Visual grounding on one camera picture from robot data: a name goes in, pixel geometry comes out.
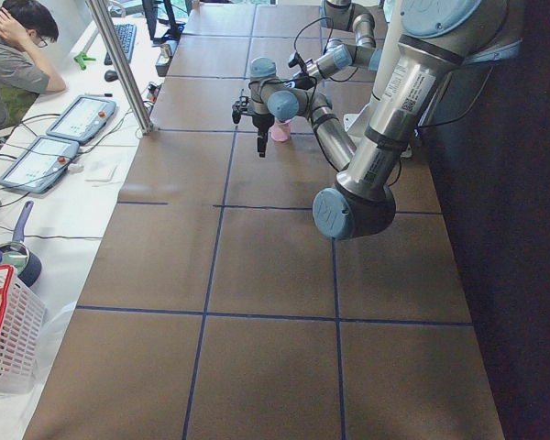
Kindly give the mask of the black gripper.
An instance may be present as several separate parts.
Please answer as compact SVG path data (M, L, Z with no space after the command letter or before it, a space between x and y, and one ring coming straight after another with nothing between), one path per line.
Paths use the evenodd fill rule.
M258 130L257 152L261 158L266 156L268 133L274 125L274 116L271 113L260 114L255 112L251 117L253 126Z

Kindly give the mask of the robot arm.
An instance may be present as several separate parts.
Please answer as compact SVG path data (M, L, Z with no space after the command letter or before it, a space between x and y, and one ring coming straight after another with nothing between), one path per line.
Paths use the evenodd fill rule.
M289 80L277 76L271 59L251 62L246 112L258 131L258 152L265 152L276 122L300 116L336 170L334 186L313 200L313 220L323 235L370 236L391 224L396 207L388 179L437 90L455 70L514 58L524 8L522 1L400 1L377 44L369 8L325 1L323 25L353 33L353 43L329 43L320 58L302 62ZM350 126L316 89L348 67L376 74L370 101Z
M364 6L353 1L323 1L316 22L331 32L350 33L354 40L329 37L323 54L315 60L305 60L298 51L294 51L288 65L297 66L299 70L287 84L297 89L310 90L324 80L334 82L335 75L346 68L376 71L382 54L375 39L379 11L377 6Z

